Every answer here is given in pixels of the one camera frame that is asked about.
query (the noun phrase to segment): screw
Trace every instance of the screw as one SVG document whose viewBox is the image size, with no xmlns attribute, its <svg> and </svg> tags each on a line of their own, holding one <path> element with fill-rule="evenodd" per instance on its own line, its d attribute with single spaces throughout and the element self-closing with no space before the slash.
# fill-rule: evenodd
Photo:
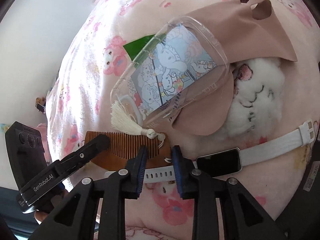
<svg viewBox="0 0 320 240">
<path fill-rule="evenodd" d="M 170 159 L 170 158 L 164 158 L 164 161 L 165 161 L 166 163 L 172 163 L 172 159 Z"/>
<path fill-rule="evenodd" d="M 164 133 L 159 133 L 158 134 L 158 140 L 159 141 L 164 141 L 165 140 L 165 134 Z"/>
<path fill-rule="evenodd" d="M 235 178 L 230 178 L 230 179 L 228 179 L 228 182 L 229 182 L 231 185 L 235 185 L 235 184 L 238 183 L 238 180 L 235 179 Z"/>
<path fill-rule="evenodd" d="M 196 176 L 199 176 L 201 174 L 201 170 L 194 169 L 194 170 L 192 170 L 192 174 L 196 175 Z"/>
<path fill-rule="evenodd" d="M 84 185 L 88 185 L 89 183 L 91 183 L 91 179 L 90 178 L 84 178 L 81 180 L 82 184 Z"/>
<path fill-rule="evenodd" d="M 124 176 L 124 175 L 127 175 L 127 174 L 128 174 L 128 170 L 126 170 L 126 169 L 121 169 L 121 170 L 119 170 L 118 173 L 119 173 L 120 175 Z"/>
</svg>

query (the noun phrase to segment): printed cartoon card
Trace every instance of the printed cartoon card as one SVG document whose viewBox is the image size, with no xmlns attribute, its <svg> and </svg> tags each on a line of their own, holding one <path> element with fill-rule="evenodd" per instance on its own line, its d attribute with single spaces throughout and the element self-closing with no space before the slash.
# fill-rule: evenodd
<svg viewBox="0 0 320 240">
<path fill-rule="evenodd" d="M 145 119 L 216 66 L 196 36 L 180 24 L 134 71 L 130 96 Z"/>
</svg>

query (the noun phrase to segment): white tassel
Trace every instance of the white tassel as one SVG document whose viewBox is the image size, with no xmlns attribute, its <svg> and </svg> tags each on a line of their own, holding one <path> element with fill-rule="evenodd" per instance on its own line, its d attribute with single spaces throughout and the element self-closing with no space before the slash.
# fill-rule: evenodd
<svg viewBox="0 0 320 240">
<path fill-rule="evenodd" d="M 111 106 L 111 124 L 114 129 L 130 135 L 145 135 L 150 139 L 158 135 L 153 129 L 144 129 L 138 125 L 124 105 L 117 100 Z"/>
</svg>

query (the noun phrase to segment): watch face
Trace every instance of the watch face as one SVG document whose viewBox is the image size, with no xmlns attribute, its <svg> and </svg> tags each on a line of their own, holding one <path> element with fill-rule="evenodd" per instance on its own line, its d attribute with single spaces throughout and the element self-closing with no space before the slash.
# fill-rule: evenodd
<svg viewBox="0 0 320 240">
<path fill-rule="evenodd" d="M 211 177 L 218 177 L 241 171 L 239 149 L 199 157 L 196 160 L 198 169 L 208 173 Z"/>
</svg>

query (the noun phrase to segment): white watch strap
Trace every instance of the white watch strap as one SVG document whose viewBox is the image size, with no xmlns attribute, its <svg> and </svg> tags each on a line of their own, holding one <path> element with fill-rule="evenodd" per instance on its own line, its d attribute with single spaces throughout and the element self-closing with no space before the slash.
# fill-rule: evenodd
<svg viewBox="0 0 320 240">
<path fill-rule="evenodd" d="M 104 177 L 109 177 L 115 171 L 107 171 Z M 143 183 L 155 183 L 162 181 L 176 180 L 173 166 L 165 166 L 153 169 L 146 169 L 144 173 Z"/>
<path fill-rule="evenodd" d="M 312 143 L 315 131 L 312 120 L 305 121 L 298 129 L 271 141 L 240 151 L 242 166 L 263 162 Z"/>
<path fill-rule="evenodd" d="M 295 148 L 312 143 L 315 139 L 315 131 L 312 120 L 305 121 L 298 129 L 273 139 L 271 141 L 253 146 L 240 151 L 242 166 L 263 162 L 273 159 L 282 154 L 290 152 Z M 107 171 L 105 178 L 109 177 L 114 171 Z M 173 166 L 146 169 L 143 183 L 155 183 L 162 181 L 175 180 Z"/>
</svg>

